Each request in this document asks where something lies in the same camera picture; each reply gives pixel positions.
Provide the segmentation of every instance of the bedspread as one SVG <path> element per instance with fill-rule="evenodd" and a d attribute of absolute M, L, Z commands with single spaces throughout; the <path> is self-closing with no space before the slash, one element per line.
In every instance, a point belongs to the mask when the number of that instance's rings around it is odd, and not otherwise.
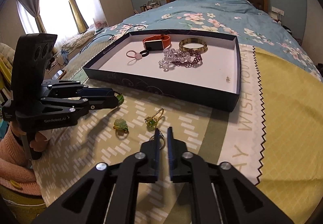
<path fill-rule="evenodd" d="M 238 35 L 242 83 L 234 111 L 87 80 L 89 86 L 122 92 L 125 102 L 114 110 L 93 111 L 77 126 L 53 132 L 48 150 L 33 162 L 44 201 L 51 204 L 96 163 L 119 163 L 139 151 L 152 134 L 144 124 L 145 116 L 163 107 L 165 119 L 158 126 L 164 135 L 172 126 L 174 137 L 207 162 L 229 161 L 296 224 L 305 223 L 323 196 L 321 76 L 296 41 L 247 1 L 190 1 L 178 0 L 135 15 L 103 34 L 115 34 L 117 39 L 130 26 L 140 24 L 150 29 L 205 29 Z M 102 50 L 108 38 L 103 34 L 70 64 L 81 67 Z M 125 140 L 118 139 L 112 129 L 117 118 L 124 118 L 129 126 Z M 170 182 L 167 147 L 161 165 L 156 184 L 139 186 L 136 223 L 189 224 L 188 189 Z"/>

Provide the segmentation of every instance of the silver bolt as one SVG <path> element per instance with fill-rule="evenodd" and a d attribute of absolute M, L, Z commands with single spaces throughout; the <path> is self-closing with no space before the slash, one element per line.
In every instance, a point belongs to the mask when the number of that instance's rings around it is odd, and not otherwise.
<path fill-rule="evenodd" d="M 183 154 L 182 154 L 182 157 L 183 158 L 192 158 L 193 157 L 193 153 L 192 152 L 184 152 Z"/>
<path fill-rule="evenodd" d="M 230 164 L 229 162 L 222 162 L 222 163 L 220 164 L 220 167 L 221 167 L 222 169 L 224 169 L 224 170 L 228 170 L 228 169 L 230 169 L 232 166 L 231 166 L 231 164 Z"/>
<path fill-rule="evenodd" d="M 142 153 L 142 152 L 138 152 L 135 154 L 135 158 L 137 159 L 143 159 L 145 158 L 146 154 L 145 153 Z"/>
<path fill-rule="evenodd" d="M 95 167 L 97 170 L 105 170 L 107 168 L 107 165 L 105 163 L 99 163 L 99 164 L 96 164 Z"/>

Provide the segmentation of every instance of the zigzag trim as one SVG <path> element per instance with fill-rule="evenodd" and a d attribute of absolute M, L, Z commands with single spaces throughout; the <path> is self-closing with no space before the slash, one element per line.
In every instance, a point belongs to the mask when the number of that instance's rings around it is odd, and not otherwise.
<path fill-rule="evenodd" d="M 261 96 L 261 102 L 262 102 L 262 104 L 261 104 L 261 107 L 262 107 L 262 109 L 261 109 L 261 112 L 263 113 L 262 114 L 262 118 L 263 118 L 263 121 L 261 122 L 262 124 L 263 124 L 263 128 L 262 128 L 262 131 L 264 132 L 263 133 L 263 135 L 261 136 L 262 138 L 263 138 L 263 142 L 261 143 L 261 147 L 262 147 L 262 150 L 261 150 L 261 152 L 260 152 L 260 154 L 261 154 L 261 159 L 259 160 L 259 162 L 260 162 L 260 164 L 261 164 L 261 166 L 258 168 L 258 171 L 259 171 L 259 175 L 258 175 L 258 177 L 257 177 L 257 183 L 256 183 L 256 185 L 258 185 L 259 183 L 260 183 L 260 177 L 261 177 L 261 175 L 262 175 L 262 172 L 261 172 L 261 168 L 264 166 L 263 164 L 262 164 L 262 162 L 261 162 L 261 160 L 264 158 L 264 155 L 263 155 L 263 151 L 264 151 L 264 143 L 266 142 L 266 140 L 265 140 L 265 138 L 264 138 L 264 136 L 266 135 L 266 132 L 265 132 L 265 128 L 266 128 L 266 126 L 265 126 L 265 122 L 266 122 L 266 120 L 265 120 L 265 118 L 264 118 L 264 116 L 265 116 L 265 113 L 264 113 L 264 102 L 263 102 L 263 96 L 262 96 L 262 94 L 263 94 L 263 92 L 262 92 L 262 85 L 261 85 L 261 80 L 260 80 L 260 72 L 259 72 L 259 68 L 258 68 L 258 65 L 257 65 L 257 59 L 256 59 L 256 49 L 255 49 L 255 47 L 253 46 L 253 55 L 254 55 L 254 60 L 255 60 L 255 65 L 256 65 L 256 70 L 257 70 L 257 74 L 258 74 L 258 84 L 259 84 L 259 86 L 260 86 L 260 89 L 259 89 L 259 91 L 260 91 L 260 96 Z"/>

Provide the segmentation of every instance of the watch screen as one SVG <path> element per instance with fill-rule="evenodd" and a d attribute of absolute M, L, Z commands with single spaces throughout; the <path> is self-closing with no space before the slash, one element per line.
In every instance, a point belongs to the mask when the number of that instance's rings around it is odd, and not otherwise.
<path fill-rule="evenodd" d="M 163 42 L 161 40 L 157 41 L 146 41 L 145 42 L 145 47 L 147 51 L 158 51 L 158 50 L 163 50 Z"/>

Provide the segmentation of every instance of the pink hair tie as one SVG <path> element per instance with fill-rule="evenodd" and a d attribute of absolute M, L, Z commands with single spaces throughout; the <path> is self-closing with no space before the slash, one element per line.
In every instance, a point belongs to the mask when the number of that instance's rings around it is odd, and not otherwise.
<path fill-rule="evenodd" d="M 135 53 L 135 55 L 134 55 L 134 56 L 128 55 L 128 53 L 130 53 L 130 52 Z M 137 60 L 140 60 L 140 59 L 142 59 L 142 58 L 143 58 L 143 56 L 142 56 L 140 53 L 137 53 L 136 51 L 133 51 L 133 50 L 129 50 L 129 51 L 126 53 L 126 56 L 127 56 L 127 57 L 130 57 L 130 58 L 135 58 L 135 59 L 137 59 Z"/>

